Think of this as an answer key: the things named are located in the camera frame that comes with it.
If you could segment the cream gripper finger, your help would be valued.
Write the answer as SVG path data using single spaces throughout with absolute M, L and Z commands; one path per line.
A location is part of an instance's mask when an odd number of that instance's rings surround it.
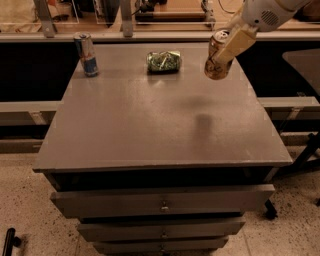
M 250 25 L 235 25 L 223 28 L 214 34 L 219 49 L 213 55 L 216 63 L 226 64 L 246 51 L 256 42 L 257 28 Z

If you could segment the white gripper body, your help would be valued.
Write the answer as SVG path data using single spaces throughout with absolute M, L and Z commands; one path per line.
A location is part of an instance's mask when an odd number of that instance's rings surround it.
M 297 11 L 296 0 L 245 0 L 242 19 L 259 31 L 274 31 Z

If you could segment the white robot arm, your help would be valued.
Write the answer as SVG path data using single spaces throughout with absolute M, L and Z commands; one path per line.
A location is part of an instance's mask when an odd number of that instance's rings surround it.
M 258 32 L 271 32 L 291 19 L 311 0 L 245 0 L 226 27 L 231 31 L 213 54 L 215 64 L 226 64 L 256 42 Z

